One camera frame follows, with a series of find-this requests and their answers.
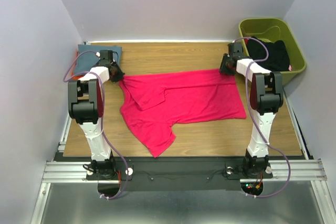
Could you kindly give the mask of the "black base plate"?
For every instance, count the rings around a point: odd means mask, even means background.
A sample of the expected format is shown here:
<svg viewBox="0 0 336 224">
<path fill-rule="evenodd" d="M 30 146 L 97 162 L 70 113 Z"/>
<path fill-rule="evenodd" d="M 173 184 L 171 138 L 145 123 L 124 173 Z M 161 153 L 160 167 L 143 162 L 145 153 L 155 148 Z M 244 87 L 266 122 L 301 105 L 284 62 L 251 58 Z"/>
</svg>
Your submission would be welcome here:
<svg viewBox="0 0 336 224">
<path fill-rule="evenodd" d="M 121 191 L 183 191 L 251 189 L 272 178 L 264 166 L 251 168 L 243 157 L 120 158 L 84 164 L 86 179 L 98 183 L 102 194 Z"/>
</svg>

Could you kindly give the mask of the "folded blue grey t shirt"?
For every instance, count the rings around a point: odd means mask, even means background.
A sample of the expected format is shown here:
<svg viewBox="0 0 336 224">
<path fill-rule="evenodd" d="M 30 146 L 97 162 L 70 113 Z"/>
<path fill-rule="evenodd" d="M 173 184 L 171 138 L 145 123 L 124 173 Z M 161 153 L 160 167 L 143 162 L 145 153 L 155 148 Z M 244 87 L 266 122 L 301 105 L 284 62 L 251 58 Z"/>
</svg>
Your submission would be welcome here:
<svg viewBox="0 0 336 224">
<path fill-rule="evenodd" d="M 115 51 L 116 54 L 113 54 L 114 60 L 120 64 L 121 55 L 122 55 L 122 47 L 119 46 L 96 46 L 96 45 L 78 45 L 78 53 L 81 54 L 85 51 L 93 51 L 89 53 L 85 53 L 77 59 L 75 67 L 73 69 L 73 74 L 78 74 L 81 72 L 89 71 L 97 62 L 98 58 L 96 57 L 96 52 L 101 50 L 112 50 Z"/>
</svg>

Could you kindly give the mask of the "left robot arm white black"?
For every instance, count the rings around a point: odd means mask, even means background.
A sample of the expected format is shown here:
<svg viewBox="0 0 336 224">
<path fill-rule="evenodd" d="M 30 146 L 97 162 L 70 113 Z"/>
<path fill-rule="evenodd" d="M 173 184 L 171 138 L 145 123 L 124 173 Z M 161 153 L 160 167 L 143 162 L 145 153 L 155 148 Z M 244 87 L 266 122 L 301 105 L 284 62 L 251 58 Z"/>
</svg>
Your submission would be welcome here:
<svg viewBox="0 0 336 224">
<path fill-rule="evenodd" d="M 92 53 L 98 62 L 89 71 L 68 76 L 70 70 L 67 70 L 63 77 L 68 87 L 68 113 L 83 130 L 90 147 L 91 162 L 83 166 L 87 175 L 97 175 L 99 179 L 120 178 L 110 142 L 103 130 L 103 84 L 107 81 L 121 81 L 124 72 L 118 65 L 119 54 L 116 51 Z"/>
</svg>

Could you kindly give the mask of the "black t shirt in bin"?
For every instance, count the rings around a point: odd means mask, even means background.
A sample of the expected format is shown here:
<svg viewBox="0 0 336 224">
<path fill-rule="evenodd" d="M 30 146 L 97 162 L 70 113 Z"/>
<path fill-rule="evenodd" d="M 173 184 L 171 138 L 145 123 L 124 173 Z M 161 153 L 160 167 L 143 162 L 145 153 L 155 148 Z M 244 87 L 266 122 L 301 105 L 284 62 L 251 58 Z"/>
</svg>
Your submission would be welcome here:
<svg viewBox="0 0 336 224">
<path fill-rule="evenodd" d="M 264 47 L 255 40 L 245 39 L 247 52 L 253 60 L 264 59 L 266 51 Z M 258 64 L 270 71 L 291 71 L 290 59 L 286 50 L 285 43 L 282 40 L 276 42 L 263 42 L 267 48 L 268 59 Z"/>
</svg>

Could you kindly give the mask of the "pink red t shirt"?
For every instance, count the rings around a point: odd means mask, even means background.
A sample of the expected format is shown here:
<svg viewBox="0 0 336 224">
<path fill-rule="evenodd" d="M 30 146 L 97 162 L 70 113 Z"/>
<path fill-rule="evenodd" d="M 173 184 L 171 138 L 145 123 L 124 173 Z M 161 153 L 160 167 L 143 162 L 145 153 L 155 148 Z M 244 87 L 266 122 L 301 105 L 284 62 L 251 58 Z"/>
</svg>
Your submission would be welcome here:
<svg viewBox="0 0 336 224">
<path fill-rule="evenodd" d="M 131 133 L 159 157 L 174 142 L 174 124 L 245 119 L 234 76 L 217 69 L 125 76 L 121 115 Z"/>
</svg>

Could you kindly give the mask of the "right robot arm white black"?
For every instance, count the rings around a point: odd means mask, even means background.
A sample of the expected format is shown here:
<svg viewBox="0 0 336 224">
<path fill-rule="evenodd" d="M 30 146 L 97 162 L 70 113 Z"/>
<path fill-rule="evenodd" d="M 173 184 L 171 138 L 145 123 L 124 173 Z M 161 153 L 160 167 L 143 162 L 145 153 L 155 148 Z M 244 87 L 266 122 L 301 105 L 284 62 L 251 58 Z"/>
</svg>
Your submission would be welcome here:
<svg viewBox="0 0 336 224">
<path fill-rule="evenodd" d="M 249 95 L 247 101 L 253 129 L 241 165 L 243 174 L 253 177 L 262 172 L 270 173 L 269 137 L 275 116 L 284 103 L 281 73 L 271 72 L 245 56 L 239 42 L 228 45 L 219 72 L 231 76 L 238 73 L 247 80 L 246 94 Z"/>
</svg>

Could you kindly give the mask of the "folded orange t shirt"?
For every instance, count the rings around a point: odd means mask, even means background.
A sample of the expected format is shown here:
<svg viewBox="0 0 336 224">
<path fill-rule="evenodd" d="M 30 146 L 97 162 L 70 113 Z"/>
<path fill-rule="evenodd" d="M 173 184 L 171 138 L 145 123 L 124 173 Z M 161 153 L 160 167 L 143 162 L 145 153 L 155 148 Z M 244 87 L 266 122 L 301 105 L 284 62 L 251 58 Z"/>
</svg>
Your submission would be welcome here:
<svg viewBox="0 0 336 224">
<path fill-rule="evenodd" d="M 77 58 L 78 55 L 79 55 L 79 51 L 77 50 L 75 58 Z M 73 65 L 73 67 L 71 69 L 71 76 L 72 76 L 72 79 L 74 79 L 74 80 L 77 80 L 77 79 L 83 77 L 83 75 L 75 76 L 75 67 L 76 67 L 76 65 L 77 65 L 77 60 L 75 61 L 74 65 Z"/>
</svg>

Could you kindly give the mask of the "olive green plastic bin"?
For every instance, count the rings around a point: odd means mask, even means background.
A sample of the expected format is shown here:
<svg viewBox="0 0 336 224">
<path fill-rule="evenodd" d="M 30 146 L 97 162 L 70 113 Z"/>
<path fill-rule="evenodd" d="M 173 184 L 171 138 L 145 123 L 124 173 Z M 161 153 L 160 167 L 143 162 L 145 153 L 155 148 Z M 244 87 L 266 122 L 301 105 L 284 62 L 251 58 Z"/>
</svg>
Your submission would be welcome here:
<svg viewBox="0 0 336 224">
<path fill-rule="evenodd" d="M 284 42 L 289 55 L 290 71 L 282 72 L 282 83 L 287 85 L 296 75 L 306 68 L 306 61 L 291 33 L 287 23 L 277 18 L 249 18 L 238 25 L 239 35 L 242 37 L 256 37 L 262 42 Z"/>
</svg>

